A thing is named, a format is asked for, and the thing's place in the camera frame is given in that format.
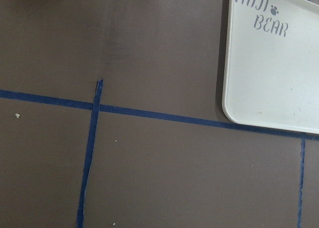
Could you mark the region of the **cream bear tray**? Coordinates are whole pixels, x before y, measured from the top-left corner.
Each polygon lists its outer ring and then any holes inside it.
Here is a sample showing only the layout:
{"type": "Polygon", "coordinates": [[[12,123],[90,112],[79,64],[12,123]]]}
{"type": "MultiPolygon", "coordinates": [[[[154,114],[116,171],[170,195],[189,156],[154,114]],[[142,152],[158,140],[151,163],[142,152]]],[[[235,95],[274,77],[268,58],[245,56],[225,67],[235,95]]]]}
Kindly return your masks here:
{"type": "Polygon", "coordinates": [[[319,132],[319,6],[229,0],[222,108],[242,125],[319,132]]]}

